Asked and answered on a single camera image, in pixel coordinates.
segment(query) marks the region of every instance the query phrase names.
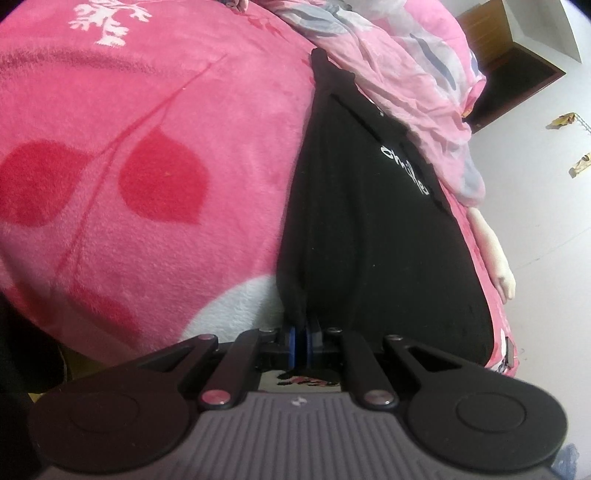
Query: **pink bedsheet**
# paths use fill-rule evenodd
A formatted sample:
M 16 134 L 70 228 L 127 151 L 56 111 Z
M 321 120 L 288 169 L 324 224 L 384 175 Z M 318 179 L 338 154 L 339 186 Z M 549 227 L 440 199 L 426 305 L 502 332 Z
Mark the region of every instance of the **pink bedsheet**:
M 77 1 L 27 0 L 0 24 L 1 290 L 107 364 L 280 322 L 313 45 L 252 4 Z M 500 299 L 450 201 L 500 339 Z

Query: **bed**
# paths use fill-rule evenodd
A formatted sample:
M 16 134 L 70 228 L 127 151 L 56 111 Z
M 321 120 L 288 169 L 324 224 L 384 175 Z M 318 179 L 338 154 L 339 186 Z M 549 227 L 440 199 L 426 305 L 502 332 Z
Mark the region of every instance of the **bed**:
M 515 375 L 466 216 L 484 189 L 462 115 L 484 78 L 439 2 L 77 1 L 0 24 L 0 289 L 24 316 L 108 365 L 278 325 L 318 45 L 432 159 L 491 311 L 487 367 Z

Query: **black cloth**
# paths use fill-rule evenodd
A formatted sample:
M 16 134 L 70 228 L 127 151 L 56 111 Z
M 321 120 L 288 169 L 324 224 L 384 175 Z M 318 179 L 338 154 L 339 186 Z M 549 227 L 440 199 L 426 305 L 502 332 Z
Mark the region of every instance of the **black cloth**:
M 491 314 L 431 165 L 355 76 L 312 52 L 316 94 L 292 180 L 277 284 L 289 322 L 395 333 L 485 364 Z
M 23 318 L 0 294 L 0 478 L 27 480 L 42 467 L 27 430 L 28 393 L 64 380 L 58 343 Z

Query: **doll hand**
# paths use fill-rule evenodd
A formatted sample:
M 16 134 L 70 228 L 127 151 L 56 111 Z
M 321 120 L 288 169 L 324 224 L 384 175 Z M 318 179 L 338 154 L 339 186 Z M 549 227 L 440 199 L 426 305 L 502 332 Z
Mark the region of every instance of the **doll hand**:
M 509 267 L 509 261 L 503 252 L 501 243 L 492 228 L 486 223 L 477 208 L 467 211 L 468 221 L 476 238 L 476 244 L 482 254 L 488 276 L 499 293 L 501 300 L 507 303 L 515 297 L 515 276 Z

